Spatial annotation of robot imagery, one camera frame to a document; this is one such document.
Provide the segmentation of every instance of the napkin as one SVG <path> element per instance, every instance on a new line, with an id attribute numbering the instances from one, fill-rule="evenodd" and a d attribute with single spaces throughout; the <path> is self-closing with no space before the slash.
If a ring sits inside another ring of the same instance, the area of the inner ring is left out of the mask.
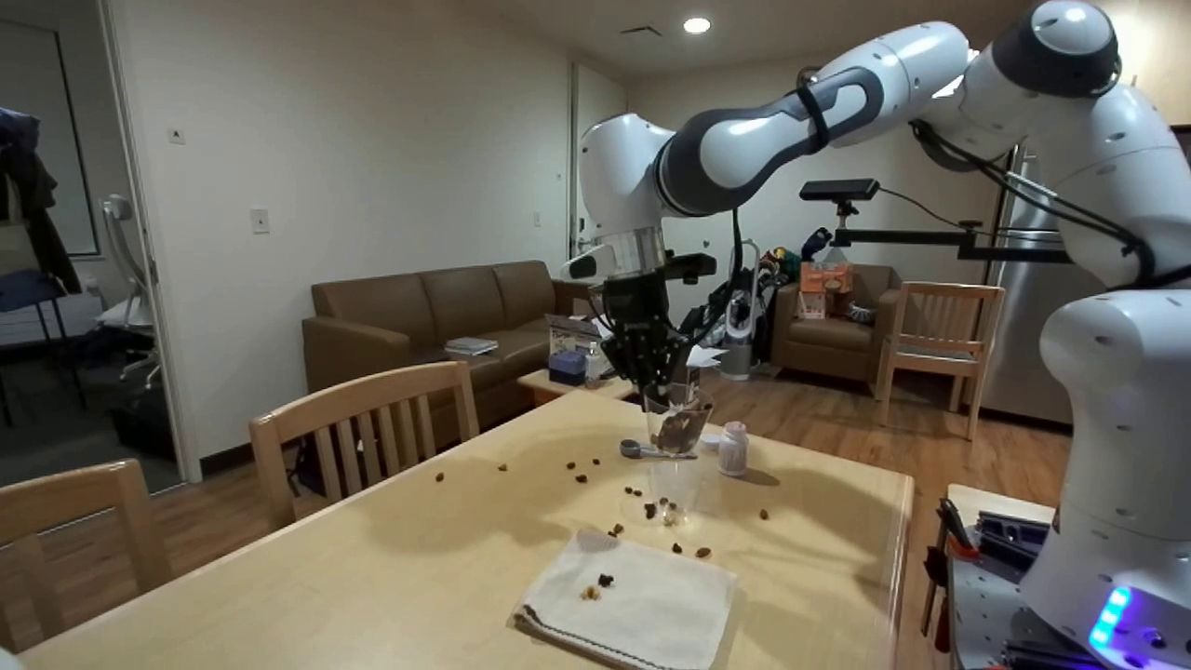
<path id="1" fill-rule="evenodd" d="M 715 666 L 736 580 L 700 559 L 578 532 L 515 625 L 610 666 Z"/>

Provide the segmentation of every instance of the doorway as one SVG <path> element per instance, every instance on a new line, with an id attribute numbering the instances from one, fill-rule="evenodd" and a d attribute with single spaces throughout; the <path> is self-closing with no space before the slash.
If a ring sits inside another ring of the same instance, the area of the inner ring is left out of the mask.
<path id="1" fill-rule="evenodd" d="M 0 0 L 0 108 L 37 118 L 47 221 L 81 281 L 0 314 L 0 485 L 139 458 L 148 487 L 170 487 L 145 233 L 98 0 Z"/>

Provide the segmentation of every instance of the brown couch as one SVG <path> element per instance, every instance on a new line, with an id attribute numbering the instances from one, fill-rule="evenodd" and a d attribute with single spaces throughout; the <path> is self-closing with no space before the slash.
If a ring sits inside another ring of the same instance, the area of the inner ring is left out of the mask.
<path id="1" fill-rule="evenodd" d="M 524 410 L 517 377 L 548 363 L 548 314 L 571 295 L 548 263 L 479 263 L 314 285 L 304 378 L 326 388 L 380 369 L 442 361 L 445 338 L 494 338 L 498 355 L 470 361 L 479 419 Z"/>
<path id="2" fill-rule="evenodd" d="M 883 338 L 893 326 L 897 273 L 887 263 L 852 263 L 852 302 L 872 319 L 795 319 L 795 285 L 777 291 L 774 363 L 834 378 L 875 383 Z"/>

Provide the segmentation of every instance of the wooden chair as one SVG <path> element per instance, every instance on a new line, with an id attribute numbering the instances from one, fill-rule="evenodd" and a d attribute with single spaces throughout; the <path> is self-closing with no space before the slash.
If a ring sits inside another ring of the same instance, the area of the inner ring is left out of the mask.
<path id="1" fill-rule="evenodd" d="M 170 565 L 148 513 L 139 462 L 89 465 L 0 487 L 0 548 L 16 552 L 44 635 L 67 629 L 67 618 L 44 569 L 41 532 L 103 508 L 117 508 L 120 517 L 139 589 L 148 590 L 164 583 Z"/>
<path id="2" fill-rule="evenodd" d="M 1003 285 L 988 281 L 905 281 L 893 326 L 883 343 L 880 419 L 890 423 L 893 371 L 953 377 L 948 410 L 962 410 L 963 378 L 970 383 L 967 438 L 975 438 L 984 371 L 1003 316 Z"/>
<path id="3" fill-rule="evenodd" d="M 442 395 L 458 438 L 475 434 L 475 395 L 460 361 L 359 377 L 257 417 L 253 458 L 272 526 L 294 522 L 287 446 L 314 438 L 324 491 L 341 497 L 441 449 L 431 407 Z"/>

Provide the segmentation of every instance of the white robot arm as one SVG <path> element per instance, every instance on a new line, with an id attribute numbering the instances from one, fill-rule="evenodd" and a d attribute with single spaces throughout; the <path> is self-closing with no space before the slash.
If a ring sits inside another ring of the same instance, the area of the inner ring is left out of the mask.
<path id="1" fill-rule="evenodd" d="M 1043 332 L 1074 438 L 1062 517 L 1020 590 L 1113 666 L 1191 666 L 1191 171 L 1118 69 L 1113 23 L 1083 0 L 1040 5 L 988 53 L 967 53 L 957 27 L 923 23 L 845 53 L 762 108 L 704 113 L 677 135 L 635 116 L 599 124 L 579 185 L 619 253 L 606 350 L 648 395 L 685 346 L 668 319 L 663 216 L 736 209 L 783 162 L 897 124 L 912 124 L 939 162 L 1045 204 L 1068 258 L 1118 291 L 1066 305 Z M 991 156 L 1005 150 L 1024 150 L 1045 185 L 998 175 Z"/>

